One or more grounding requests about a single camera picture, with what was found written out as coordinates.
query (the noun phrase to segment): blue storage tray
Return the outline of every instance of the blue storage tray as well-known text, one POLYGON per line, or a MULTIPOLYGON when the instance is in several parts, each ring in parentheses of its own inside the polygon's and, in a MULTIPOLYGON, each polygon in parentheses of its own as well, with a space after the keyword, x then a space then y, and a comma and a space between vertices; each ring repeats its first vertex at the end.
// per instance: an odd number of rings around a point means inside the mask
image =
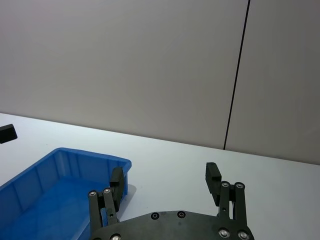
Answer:
POLYGON ((89 239, 88 192, 109 187, 115 167, 123 167, 125 196, 129 160, 53 150, 0 187, 0 240, 89 239))

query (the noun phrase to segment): metal linkage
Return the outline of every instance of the metal linkage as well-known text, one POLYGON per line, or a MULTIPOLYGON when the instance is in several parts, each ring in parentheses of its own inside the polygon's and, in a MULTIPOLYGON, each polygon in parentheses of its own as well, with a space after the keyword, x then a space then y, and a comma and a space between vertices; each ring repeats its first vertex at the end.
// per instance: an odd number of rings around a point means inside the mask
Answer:
POLYGON ((212 194, 214 203, 219 207, 218 216, 229 218, 229 202, 232 202, 232 219, 247 225, 245 185, 236 182, 231 185, 227 181, 221 182, 221 174, 214 162, 208 162, 205 170, 205 180, 212 194))
POLYGON ((89 214, 91 234, 103 227, 101 209, 105 209, 107 225, 117 224, 117 212, 125 189, 125 178, 122 167, 115 167, 112 171, 110 187, 102 192, 90 191, 89 214))

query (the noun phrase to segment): black object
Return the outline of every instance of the black object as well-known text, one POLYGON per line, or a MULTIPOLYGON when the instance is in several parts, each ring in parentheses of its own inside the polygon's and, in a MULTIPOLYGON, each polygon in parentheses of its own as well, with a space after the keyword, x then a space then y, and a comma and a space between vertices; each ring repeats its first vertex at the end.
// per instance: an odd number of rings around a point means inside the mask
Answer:
POLYGON ((13 124, 0 127, 0 144, 17 139, 17 133, 13 124))
POLYGON ((254 240, 247 226, 245 185, 236 182, 231 185, 222 181, 217 165, 206 164, 205 179, 215 205, 217 216, 188 211, 153 212, 123 222, 117 220, 115 206, 111 199, 118 199, 121 190, 103 191, 103 195, 89 193, 91 240, 254 240), (232 219, 229 218, 229 201, 232 202, 232 219), (106 208, 108 225, 103 227, 100 209, 106 208))

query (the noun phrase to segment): white tabletop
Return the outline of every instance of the white tabletop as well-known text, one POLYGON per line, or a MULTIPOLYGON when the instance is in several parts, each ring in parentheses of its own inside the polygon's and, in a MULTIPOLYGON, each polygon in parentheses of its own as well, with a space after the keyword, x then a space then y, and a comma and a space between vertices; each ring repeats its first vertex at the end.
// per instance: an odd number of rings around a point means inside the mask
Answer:
POLYGON ((59 147, 132 161, 120 220, 156 211, 216 215, 207 162, 222 179, 246 186, 247 222, 256 240, 320 238, 320 166, 115 133, 0 113, 18 139, 0 145, 0 185, 59 147))

